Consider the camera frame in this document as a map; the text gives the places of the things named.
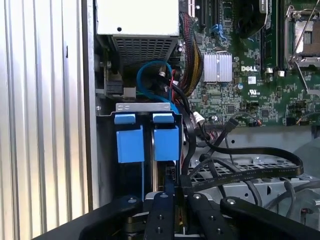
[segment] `pcie slot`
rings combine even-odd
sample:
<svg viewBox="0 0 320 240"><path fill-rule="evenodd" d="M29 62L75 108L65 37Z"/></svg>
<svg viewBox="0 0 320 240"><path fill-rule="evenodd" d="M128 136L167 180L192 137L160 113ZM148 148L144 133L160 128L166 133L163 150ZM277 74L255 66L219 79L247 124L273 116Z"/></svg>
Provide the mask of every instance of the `pcie slot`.
<svg viewBox="0 0 320 240"><path fill-rule="evenodd" d="M212 0L212 25L220 24L220 0Z"/></svg>
<svg viewBox="0 0 320 240"><path fill-rule="evenodd" d="M199 8L196 8L195 16L199 19L199 25L202 28L205 28L207 26L207 10L208 10L208 0L196 0L196 6L199 6Z"/></svg>

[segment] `blue drive bracket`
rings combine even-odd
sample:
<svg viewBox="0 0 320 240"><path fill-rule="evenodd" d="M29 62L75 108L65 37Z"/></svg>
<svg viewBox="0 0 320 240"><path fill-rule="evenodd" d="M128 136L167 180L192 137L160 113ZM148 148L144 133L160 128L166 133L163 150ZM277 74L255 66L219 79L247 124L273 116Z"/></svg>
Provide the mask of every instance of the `blue drive bracket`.
<svg viewBox="0 0 320 240"><path fill-rule="evenodd" d="M136 115L116 114L114 124L120 125L116 131L118 163L139 163L145 161L143 126L136 126Z"/></svg>
<svg viewBox="0 0 320 240"><path fill-rule="evenodd" d="M179 160L179 128L174 124L172 113L154 113L153 123L157 124L154 133L154 160Z"/></svg>
<svg viewBox="0 0 320 240"><path fill-rule="evenodd" d="M145 161L143 126L135 130L116 131L118 163L139 163Z"/></svg>
<svg viewBox="0 0 320 240"><path fill-rule="evenodd" d="M114 116L114 124L135 124L136 123L136 115L134 113L130 114L116 114Z"/></svg>

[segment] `green motherboard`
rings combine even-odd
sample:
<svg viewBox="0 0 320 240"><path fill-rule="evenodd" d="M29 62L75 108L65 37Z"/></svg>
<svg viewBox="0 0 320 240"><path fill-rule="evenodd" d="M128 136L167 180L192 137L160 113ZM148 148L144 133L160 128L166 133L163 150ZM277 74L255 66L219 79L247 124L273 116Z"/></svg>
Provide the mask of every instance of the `green motherboard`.
<svg viewBox="0 0 320 240"><path fill-rule="evenodd" d="M262 126L292 126L302 116L320 111L320 96L308 94L298 72L286 67L285 46L282 44L286 34L290 41L288 48L292 48L290 46L295 40L292 31L284 32L286 29L283 28L288 7L312 9L315 1L270 0L265 26L246 39L239 38L237 33L239 9L235 2L238 1L202 1L200 7L205 7L207 19L205 27L201 26L200 19L195 18L196 41L203 55L232 54L232 81L205 82L202 78L189 97L192 110L205 117L208 125L223 125L233 114L242 111L259 118ZM211 33L217 21L222 26L223 37ZM273 72L266 74L267 68ZM303 68L302 74L308 89L320 90L317 67ZM237 119L240 126L254 127L248 117ZM300 122L300 125L319 124L319 115Z"/></svg>

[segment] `cpu fan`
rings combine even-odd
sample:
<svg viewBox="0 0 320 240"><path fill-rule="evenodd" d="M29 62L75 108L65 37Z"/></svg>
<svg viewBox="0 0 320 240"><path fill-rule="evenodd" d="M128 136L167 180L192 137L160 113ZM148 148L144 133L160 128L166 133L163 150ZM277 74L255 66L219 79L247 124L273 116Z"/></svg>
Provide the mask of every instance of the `cpu fan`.
<svg viewBox="0 0 320 240"><path fill-rule="evenodd" d="M268 0L242 0L238 10L237 32L240 38L247 39L266 24Z"/></svg>

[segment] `silver heatsink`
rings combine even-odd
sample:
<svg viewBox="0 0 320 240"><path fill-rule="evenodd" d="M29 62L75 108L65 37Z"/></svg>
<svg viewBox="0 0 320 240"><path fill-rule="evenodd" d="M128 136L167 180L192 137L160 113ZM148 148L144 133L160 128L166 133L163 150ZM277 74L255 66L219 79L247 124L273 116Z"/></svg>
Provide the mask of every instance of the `silver heatsink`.
<svg viewBox="0 0 320 240"><path fill-rule="evenodd" d="M231 53L205 53L203 59L203 81L205 83L229 83L232 81Z"/></svg>

